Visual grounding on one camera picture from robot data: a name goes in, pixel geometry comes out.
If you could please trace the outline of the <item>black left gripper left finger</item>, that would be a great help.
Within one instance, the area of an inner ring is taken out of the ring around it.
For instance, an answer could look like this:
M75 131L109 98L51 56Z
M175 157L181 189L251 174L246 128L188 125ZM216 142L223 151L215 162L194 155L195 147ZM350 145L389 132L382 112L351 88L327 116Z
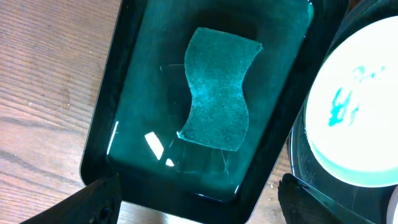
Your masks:
M121 207L119 175L100 178L21 224L117 224Z

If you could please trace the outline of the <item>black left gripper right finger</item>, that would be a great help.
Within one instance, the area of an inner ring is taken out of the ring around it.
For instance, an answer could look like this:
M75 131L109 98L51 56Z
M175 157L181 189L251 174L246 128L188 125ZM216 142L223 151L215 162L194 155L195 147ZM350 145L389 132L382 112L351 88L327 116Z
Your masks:
M278 199L287 224L371 223L292 174L279 181Z

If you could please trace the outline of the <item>white plate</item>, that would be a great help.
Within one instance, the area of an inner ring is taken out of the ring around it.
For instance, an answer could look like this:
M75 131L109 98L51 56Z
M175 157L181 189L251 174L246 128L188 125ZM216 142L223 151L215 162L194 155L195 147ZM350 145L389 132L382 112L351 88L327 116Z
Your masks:
M398 224L398 186L394 189L386 212L386 224Z

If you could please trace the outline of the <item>mint green plate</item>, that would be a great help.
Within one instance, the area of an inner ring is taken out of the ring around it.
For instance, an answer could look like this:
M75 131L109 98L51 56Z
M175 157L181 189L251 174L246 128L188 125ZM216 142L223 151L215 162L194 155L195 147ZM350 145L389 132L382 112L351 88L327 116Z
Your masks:
M373 22L322 65L309 92L305 132L333 177L360 187L397 183L397 18Z

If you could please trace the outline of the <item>green scrubbing sponge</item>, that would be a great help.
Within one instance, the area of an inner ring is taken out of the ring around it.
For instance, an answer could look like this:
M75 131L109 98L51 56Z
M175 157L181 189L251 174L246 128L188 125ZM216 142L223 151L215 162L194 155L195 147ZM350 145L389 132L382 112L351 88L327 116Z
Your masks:
M261 50L235 34L205 27L193 33L184 61L192 105L180 139L224 151L241 147L249 126L243 81Z

